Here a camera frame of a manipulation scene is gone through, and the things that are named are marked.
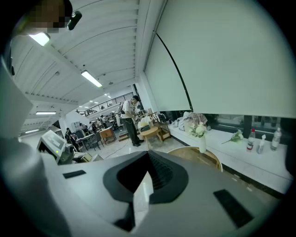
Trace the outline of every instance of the white counter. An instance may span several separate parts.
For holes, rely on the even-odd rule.
[[[171,134],[190,146],[199,147],[198,138],[190,136],[187,132],[168,126]],[[222,164],[237,172],[265,185],[280,193],[286,193],[293,177],[285,168],[286,145],[279,145],[276,151],[270,149],[266,141],[262,154],[256,152],[260,139],[255,139],[254,148],[247,152],[247,139],[241,143],[228,141],[232,133],[210,130],[206,134],[207,150],[213,152]]]

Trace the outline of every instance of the tiled floor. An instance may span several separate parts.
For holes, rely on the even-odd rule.
[[[148,150],[148,146],[147,146],[146,142],[141,143],[141,146],[139,146],[139,147],[134,147],[130,139],[119,142],[118,141],[118,138],[119,138],[118,133],[119,132],[120,131],[115,131],[115,134],[117,136],[117,140],[115,142],[108,143],[106,145],[104,144],[104,147],[100,143],[101,150],[99,150],[98,148],[96,148],[96,150],[91,148],[91,149],[88,149],[88,153],[92,156],[95,154],[98,154],[103,159],[110,159],[110,158],[126,155],[129,153],[135,152],[135,151]],[[158,139],[158,137],[155,136],[155,137],[148,138],[148,142],[149,142],[150,147],[152,147],[152,150],[161,151],[161,152],[165,152],[165,153],[167,153],[173,149],[179,148],[179,147],[184,147],[183,144],[179,143],[178,141],[176,141],[173,138],[169,138],[169,139],[165,140],[162,144],[160,142],[160,140]],[[255,188],[254,186],[244,182],[239,177],[236,177],[228,172],[224,172],[224,173],[225,173],[225,175],[229,175],[229,177],[232,178],[234,180],[234,182],[239,182],[249,192],[253,192],[254,195],[257,196],[262,201],[262,203],[265,204],[266,206],[272,208],[272,207],[276,206],[277,203],[279,202],[278,199]]]

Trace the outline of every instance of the fluorescent light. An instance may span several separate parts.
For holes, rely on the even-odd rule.
[[[94,77],[92,75],[90,75],[88,73],[88,71],[83,71],[81,73],[81,75],[83,75],[86,79],[88,79],[91,83],[95,84],[97,87],[101,87],[102,84],[99,83],[96,79],[94,79]]]
[[[56,112],[36,112],[36,115],[41,115],[41,114],[56,114]]]
[[[25,132],[25,133],[30,133],[30,132],[34,132],[34,131],[39,131],[39,129],[32,130],[32,131],[27,131],[27,132]]]
[[[49,36],[44,34],[43,32],[37,35],[29,35],[29,36],[41,46],[44,46],[49,41]]]

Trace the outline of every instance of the vase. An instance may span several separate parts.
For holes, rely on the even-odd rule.
[[[199,152],[204,153],[207,150],[205,144],[205,135],[199,138]]]

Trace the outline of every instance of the plastic bottle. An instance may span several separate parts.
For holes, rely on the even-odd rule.
[[[253,149],[254,142],[255,142],[255,129],[252,128],[249,139],[248,139],[247,151],[251,151]]]
[[[258,148],[257,148],[257,153],[258,154],[261,154],[262,151],[263,151],[265,138],[266,138],[265,134],[262,135],[262,140],[260,141],[260,144],[258,145]]]
[[[277,130],[274,132],[273,139],[271,142],[270,149],[275,151],[278,148],[279,140],[281,139],[282,132],[280,128],[277,128]]]

